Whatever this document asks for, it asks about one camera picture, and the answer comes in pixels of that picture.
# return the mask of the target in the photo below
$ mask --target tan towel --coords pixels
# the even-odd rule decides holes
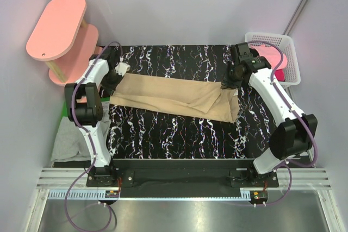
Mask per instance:
[[[234,122],[239,111],[238,92],[220,87],[221,83],[126,73],[110,103],[166,114]]]

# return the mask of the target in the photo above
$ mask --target metal floor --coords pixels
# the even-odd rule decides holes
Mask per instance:
[[[279,198],[279,191],[270,191],[269,202]],[[107,209],[93,206],[82,211],[91,200],[71,200],[70,216],[86,229],[101,229],[108,221]],[[145,202],[118,201],[112,205],[117,217],[106,231],[164,232],[231,232],[231,231],[329,231],[319,197],[314,191],[291,191],[279,204],[253,208],[235,206],[233,202]],[[63,200],[48,200],[40,232],[76,231],[64,213]]]

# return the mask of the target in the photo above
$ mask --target red cloth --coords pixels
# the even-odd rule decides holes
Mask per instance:
[[[274,75],[276,76],[278,81],[285,81],[285,76],[282,69],[277,70]]]

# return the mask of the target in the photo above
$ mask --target gray cloth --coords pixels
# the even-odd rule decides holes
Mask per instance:
[[[101,121],[101,128],[106,140],[110,126],[109,115],[104,115]],[[57,135],[54,141],[51,161],[83,161],[90,160],[87,144],[81,131],[75,124],[63,117],[60,121]]]

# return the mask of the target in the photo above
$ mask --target plastic basket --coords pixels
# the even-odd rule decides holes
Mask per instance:
[[[297,85],[301,81],[299,64],[297,63],[297,56],[294,42],[291,37],[287,35],[269,34],[269,33],[254,33],[248,32],[245,34],[245,41],[263,40],[272,43],[279,47],[279,49],[287,56],[288,64],[283,69],[285,81],[279,83],[285,89],[292,85]],[[251,43],[250,46],[260,46],[263,43]]]

